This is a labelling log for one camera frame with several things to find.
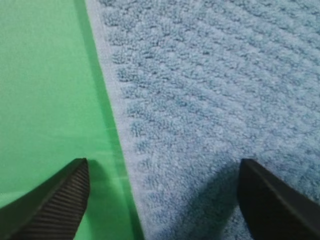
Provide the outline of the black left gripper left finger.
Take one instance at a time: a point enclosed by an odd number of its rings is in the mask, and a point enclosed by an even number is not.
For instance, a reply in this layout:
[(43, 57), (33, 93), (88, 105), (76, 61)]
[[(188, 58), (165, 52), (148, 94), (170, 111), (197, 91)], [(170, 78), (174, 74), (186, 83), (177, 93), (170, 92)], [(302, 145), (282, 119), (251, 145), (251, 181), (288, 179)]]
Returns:
[(77, 158), (0, 209), (2, 240), (72, 240), (90, 195), (86, 158)]

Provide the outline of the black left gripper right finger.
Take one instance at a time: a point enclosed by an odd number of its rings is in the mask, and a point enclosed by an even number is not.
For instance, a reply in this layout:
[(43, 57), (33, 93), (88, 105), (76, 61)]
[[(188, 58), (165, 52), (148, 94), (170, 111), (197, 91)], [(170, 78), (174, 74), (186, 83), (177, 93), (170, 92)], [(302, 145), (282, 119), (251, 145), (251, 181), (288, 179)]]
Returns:
[(320, 238), (320, 206), (253, 159), (240, 162), (239, 208), (254, 240)]

